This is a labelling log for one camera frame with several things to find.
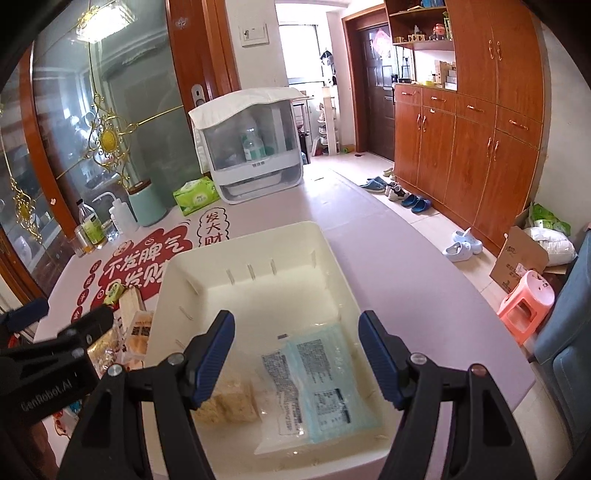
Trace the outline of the beige cracker packet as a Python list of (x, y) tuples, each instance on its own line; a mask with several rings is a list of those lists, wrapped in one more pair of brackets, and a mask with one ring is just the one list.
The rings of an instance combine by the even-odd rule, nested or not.
[(136, 287), (128, 287), (119, 298), (119, 313), (121, 321), (128, 326), (138, 311), (144, 311), (145, 305), (141, 293)]

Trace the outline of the clear bag brown pastries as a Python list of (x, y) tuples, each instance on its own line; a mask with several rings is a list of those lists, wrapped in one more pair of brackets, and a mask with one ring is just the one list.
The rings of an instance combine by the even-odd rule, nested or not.
[(116, 320), (114, 325), (90, 346), (87, 354), (98, 377), (101, 378), (110, 366), (122, 361), (125, 351), (123, 326)]

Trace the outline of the crispy rice cake snack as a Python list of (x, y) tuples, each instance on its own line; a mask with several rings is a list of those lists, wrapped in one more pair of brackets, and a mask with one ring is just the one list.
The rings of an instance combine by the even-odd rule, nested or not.
[(259, 419), (252, 384), (228, 380), (214, 388), (211, 398), (192, 414), (198, 424), (221, 425), (253, 423)]

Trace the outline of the printed pink table mat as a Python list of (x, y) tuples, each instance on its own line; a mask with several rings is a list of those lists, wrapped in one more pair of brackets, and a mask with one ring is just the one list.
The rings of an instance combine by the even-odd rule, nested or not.
[(212, 204), (191, 216), (172, 211), (83, 257), (72, 258), (37, 335), (54, 336), (99, 305), (114, 282), (139, 289), (155, 313), (169, 261), (190, 250), (301, 222), (321, 228), (360, 311), (377, 313), (407, 346), (436, 363), (485, 365), (511, 407), (534, 385), (512, 336), (474, 285), (416, 229), (377, 197), (335, 174), (238, 205)]

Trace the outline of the egg yolk pastry packet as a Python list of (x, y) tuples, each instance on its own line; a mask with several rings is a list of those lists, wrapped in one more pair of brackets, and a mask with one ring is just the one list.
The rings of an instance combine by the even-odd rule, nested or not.
[(152, 326), (152, 311), (138, 310), (133, 315), (122, 314), (123, 327), (122, 361), (127, 369), (143, 366)]

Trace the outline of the light blue snack packet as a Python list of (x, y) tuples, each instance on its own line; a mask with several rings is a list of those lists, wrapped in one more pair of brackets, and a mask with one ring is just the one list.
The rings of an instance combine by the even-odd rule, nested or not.
[(291, 336), (283, 353), (300, 393), (311, 443), (332, 441), (380, 425), (359, 392), (341, 326), (325, 325)]

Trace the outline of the small green candy packet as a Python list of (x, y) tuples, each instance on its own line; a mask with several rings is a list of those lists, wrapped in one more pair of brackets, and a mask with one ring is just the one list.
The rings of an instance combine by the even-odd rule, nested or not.
[(125, 292), (126, 287), (120, 282), (112, 283), (107, 289), (103, 299), (103, 303), (110, 307), (113, 307), (117, 304), (120, 297)]

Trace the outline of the white plastic bin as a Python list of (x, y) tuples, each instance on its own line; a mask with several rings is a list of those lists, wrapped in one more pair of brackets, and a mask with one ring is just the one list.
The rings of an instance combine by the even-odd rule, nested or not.
[(216, 314), (235, 318), (235, 340), (216, 386), (228, 380), (263, 386), (263, 355), (287, 339), (338, 324), (356, 384), (380, 425), (332, 441), (256, 455), (263, 420), (204, 425), (197, 433), (220, 479), (374, 479), (400, 420), (382, 398), (358, 336), (360, 307), (317, 224), (306, 221), (196, 248), (166, 266), (146, 362), (155, 365), (204, 333)]

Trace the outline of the clear white snack packet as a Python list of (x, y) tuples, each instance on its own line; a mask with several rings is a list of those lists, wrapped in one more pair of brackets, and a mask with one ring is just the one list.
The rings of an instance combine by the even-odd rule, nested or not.
[(262, 357), (263, 386), (256, 392), (256, 402), (263, 425), (256, 455), (312, 444), (305, 430), (303, 403), (283, 347)]

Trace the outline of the clear bottle green label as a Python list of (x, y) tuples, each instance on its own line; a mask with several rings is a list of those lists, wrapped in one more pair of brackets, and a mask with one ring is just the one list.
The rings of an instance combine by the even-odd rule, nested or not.
[(102, 246), (107, 241), (107, 238), (96, 211), (82, 199), (78, 199), (76, 205), (80, 225), (88, 240), (94, 247)]

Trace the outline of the white slippers pair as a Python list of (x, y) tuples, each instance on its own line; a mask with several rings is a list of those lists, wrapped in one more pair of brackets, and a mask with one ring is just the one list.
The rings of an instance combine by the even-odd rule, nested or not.
[(444, 250), (444, 256), (453, 263), (468, 261), (484, 250), (483, 243), (473, 235), (470, 228), (456, 231), (452, 240), (453, 243)]

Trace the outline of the pink plastic stool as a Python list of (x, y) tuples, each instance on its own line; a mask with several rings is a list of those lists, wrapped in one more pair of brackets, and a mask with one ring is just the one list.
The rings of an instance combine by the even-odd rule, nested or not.
[(554, 302), (552, 286), (541, 274), (529, 270), (501, 302), (497, 316), (517, 344), (523, 346), (541, 326)]

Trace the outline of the white squeeze bottle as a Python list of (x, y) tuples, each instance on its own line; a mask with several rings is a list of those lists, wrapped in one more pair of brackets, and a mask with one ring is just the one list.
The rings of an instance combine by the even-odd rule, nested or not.
[(93, 202), (97, 202), (103, 198), (110, 197), (112, 200), (111, 207), (108, 212), (110, 219), (119, 232), (120, 235), (130, 236), (139, 229), (131, 209), (126, 202), (121, 201), (111, 192), (104, 192), (93, 199)]

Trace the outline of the blue slippers pair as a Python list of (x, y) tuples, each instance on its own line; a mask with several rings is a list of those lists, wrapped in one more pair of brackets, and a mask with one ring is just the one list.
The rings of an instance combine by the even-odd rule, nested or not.
[(415, 214), (423, 214), (431, 209), (432, 202), (428, 198), (409, 194), (403, 201), (401, 201), (401, 205), (410, 209)]

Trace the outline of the mint green canister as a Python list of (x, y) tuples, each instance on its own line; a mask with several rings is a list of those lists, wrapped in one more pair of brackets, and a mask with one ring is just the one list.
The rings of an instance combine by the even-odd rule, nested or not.
[(155, 186), (149, 179), (132, 185), (128, 189), (128, 198), (134, 216), (141, 227), (159, 222), (167, 213)]

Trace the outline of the green tissue pack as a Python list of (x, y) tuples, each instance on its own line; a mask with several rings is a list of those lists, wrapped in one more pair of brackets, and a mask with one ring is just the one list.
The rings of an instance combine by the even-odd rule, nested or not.
[(211, 178), (206, 176), (186, 182), (175, 190), (173, 198), (180, 212), (188, 216), (219, 199), (219, 195)]

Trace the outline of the cardboard box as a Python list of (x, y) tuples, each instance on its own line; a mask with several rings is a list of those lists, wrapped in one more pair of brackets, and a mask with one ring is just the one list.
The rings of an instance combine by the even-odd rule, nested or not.
[(490, 274), (507, 293), (517, 286), (521, 277), (529, 270), (539, 274), (562, 275), (576, 259), (566, 265), (548, 267), (547, 252), (524, 232), (526, 228), (534, 226), (559, 231), (570, 240), (571, 226), (568, 223), (560, 220), (541, 204), (531, 203), (516, 217), (514, 224), (505, 234), (504, 244)]

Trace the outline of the blue sofa chair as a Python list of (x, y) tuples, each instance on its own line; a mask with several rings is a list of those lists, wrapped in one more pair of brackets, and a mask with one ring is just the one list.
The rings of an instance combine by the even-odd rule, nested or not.
[(537, 337), (534, 357), (574, 447), (590, 430), (590, 236)]

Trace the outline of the white plastic bag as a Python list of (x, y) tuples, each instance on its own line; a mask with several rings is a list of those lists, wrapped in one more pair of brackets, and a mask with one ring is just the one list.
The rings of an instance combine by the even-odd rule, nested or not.
[(569, 264), (577, 257), (573, 243), (559, 231), (534, 226), (524, 232), (547, 252), (548, 267)]

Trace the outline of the glass sliding door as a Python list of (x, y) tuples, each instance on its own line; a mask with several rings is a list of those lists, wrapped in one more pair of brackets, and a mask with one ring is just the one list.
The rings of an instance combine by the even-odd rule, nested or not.
[(238, 89), (221, 1), (1, 5), (1, 277), (48, 296), (78, 203), (102, 221), (146, 187), (165, 209), (200, 168), (189, 112)]

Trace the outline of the white countertop appliance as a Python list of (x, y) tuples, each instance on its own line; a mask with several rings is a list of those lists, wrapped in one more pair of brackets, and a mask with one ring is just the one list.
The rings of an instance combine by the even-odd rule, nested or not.
[(242, 89), (188, 116), (199, 168), (221, 199), (239, 204), (294, 188), (304, 176), (293, 87)]

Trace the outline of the dark entrance door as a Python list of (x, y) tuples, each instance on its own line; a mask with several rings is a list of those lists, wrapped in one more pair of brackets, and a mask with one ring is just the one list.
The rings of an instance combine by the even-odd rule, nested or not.
[(390, 33), (384, 4), (342, 19), (353, 104), (356, 152), (394, 159), (394, 90), (392, 67), (374, 48), (380, 33)]

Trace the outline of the wooden cabinet wall unit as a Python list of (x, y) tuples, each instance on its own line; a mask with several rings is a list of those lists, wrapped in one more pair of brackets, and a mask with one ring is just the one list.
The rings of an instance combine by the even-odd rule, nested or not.
[(389, 1), (397, 45), (451, 30), (457, 86), (439, 68), (394, 87), (394, 175), (498, 253), (530, 199), (544, 122), (538, 35), (521, 1)]

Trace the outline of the wall switch panel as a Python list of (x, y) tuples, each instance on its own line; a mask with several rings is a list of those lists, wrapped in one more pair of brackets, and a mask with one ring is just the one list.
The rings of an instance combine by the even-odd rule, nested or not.
[(269, 33), (266, 24), (246, 26), (239, 28), (240, 45), (249, 48), (270, 43)]

